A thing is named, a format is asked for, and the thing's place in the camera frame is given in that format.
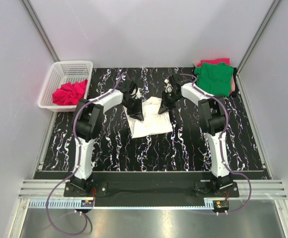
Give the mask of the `white printed t-shirt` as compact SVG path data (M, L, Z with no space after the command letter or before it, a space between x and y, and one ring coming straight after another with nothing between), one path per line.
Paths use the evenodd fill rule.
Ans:
M143 121L133 119L129 115L126 115L133 139L173 131L169 113L158 114L161 102L161 98L150 97L142 103Z

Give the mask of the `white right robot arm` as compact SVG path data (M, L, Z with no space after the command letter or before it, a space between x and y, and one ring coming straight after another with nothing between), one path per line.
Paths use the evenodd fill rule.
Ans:
M214 96L196 85L196 80L188 79L188 74L172 74L164 81L162 102L158 113L173 110L182 98L193 102L198 108L198 123L205 134L210 148L212 178L203 192L218 192L232 186L230 167L226 149L226 131L229 117L223 96Z

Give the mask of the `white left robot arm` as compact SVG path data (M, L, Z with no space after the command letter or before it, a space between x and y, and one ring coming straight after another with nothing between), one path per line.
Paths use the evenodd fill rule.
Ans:
M81 99L76 106L72 122L75 165L70 182L77 188L86 190L90 187L94 142L102 130L104 113L117 105L123 105L130 118L144 120L139 88L130 79L120 79L113 89L93 99Z

